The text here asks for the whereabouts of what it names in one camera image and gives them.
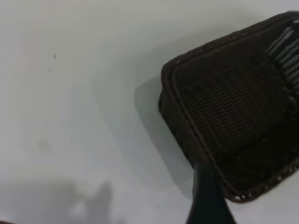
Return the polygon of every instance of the basket bottom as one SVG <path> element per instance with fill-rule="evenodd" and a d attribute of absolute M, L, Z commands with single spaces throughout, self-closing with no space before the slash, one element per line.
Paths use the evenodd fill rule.
<path fill-rule="evenodd" d="M 280 124 L 249 142 L 233 154 L 215 157 L 223 175 L 235 189 L 242 193 L 252 187 L 264 185 L 270 189 L 281 181 L 280 173 L 290 174 L 297 167 L 290 165 L 299 156 L 299 123 Z"/>

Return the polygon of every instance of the woven pattern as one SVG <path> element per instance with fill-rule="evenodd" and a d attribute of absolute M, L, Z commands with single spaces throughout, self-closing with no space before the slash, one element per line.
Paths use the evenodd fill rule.
<path fill-rule="evenodd" d="M 277 15 L 162 69 L 163 118 L 191 165 L 215 165 L 231 201 L 257 198 L 299 165 L 298 18 Z"/>

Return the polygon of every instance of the woven rattan tray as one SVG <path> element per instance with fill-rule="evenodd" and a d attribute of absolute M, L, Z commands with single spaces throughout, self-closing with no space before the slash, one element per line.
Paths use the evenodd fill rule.
<path fill-rule="evenodd" d="M 299 13 L 211 41 L 162 69 L 159 110 L 191 165 L 243 203 L 299 167 Z"/>

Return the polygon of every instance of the white surface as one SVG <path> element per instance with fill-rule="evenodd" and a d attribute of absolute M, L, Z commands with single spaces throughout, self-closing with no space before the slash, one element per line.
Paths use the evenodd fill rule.
<path fill-rule="evenodd" d="M 162 65 L 296 0 L 2 0 L 0 219 L 183 224 L 192 169 L 157 111 Z M 297 223 L 299 175 L 240 224 Z"/>

